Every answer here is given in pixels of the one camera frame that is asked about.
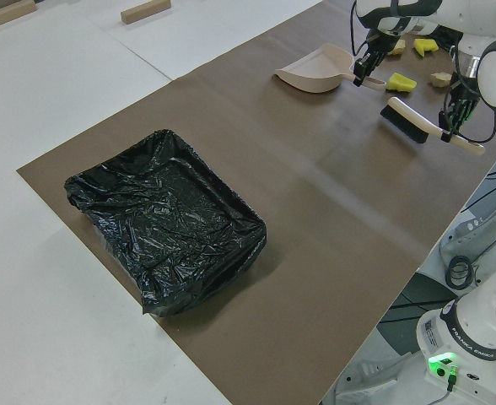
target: black plastic bag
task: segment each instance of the black plastic bag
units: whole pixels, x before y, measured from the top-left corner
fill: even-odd
[[[169,316],[202,303],[243,273],[267,241],[262,219],[171,130],[64,187],[136,281],[143,313]]]

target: brown table surface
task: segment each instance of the brown table surface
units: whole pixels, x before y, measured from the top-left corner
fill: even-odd
[[[234,405],[317,404],[496,160],[496,138],[480,158],[411,142],[380,117],[393,94],[344,82],[312,95],[272,76],[325,42],[349,49],[349,7],[320,3],[19,170],[135,298],[68,204],[69,176],[171,128],[264,218],[268,244],[246,275],[159,321]],[[448,55],[422,60],[409,40],[375,76],[395,71],[418,81],[404,99],[436,121],[444,94],[429,74],[450,72]],[[480,106],[463,129],[491,126]]]

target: wooden block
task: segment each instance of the wooden block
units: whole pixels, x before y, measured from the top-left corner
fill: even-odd
[[[131,24],[168,8],[171,8],[171,0],[151,0],[150,2],[124,10],[121,12],[121,19],[124,24]]]
[[[36,11],[34,0],[21,0],[20,2],[0,8],[0,25],[12,21],[13,19],[18,19],[33,11]]]

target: brush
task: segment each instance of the brush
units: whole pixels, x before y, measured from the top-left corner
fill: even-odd
[[[387,106],[381,111],[381,115],[416,143],[425,143],[428,135],[438,139],[448,135],[397,97],[391,97],[387,101]],[[448,142],[477,156],[484,154],[484,147],[481,144],[466,141],[458,135],[452,135]]]

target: beige dustpan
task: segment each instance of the beige dustpan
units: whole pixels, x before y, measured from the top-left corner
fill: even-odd
[[[335,89],[344,79],[351,82],[355,80],[351,72],[353,62],[353,55],[346,50],[333,44],[323,44],[297,62],[277,69],[275,74],[297,89],[308,93],[323,93]],[[385,90],[386,82],[367,77],[363,86]]]

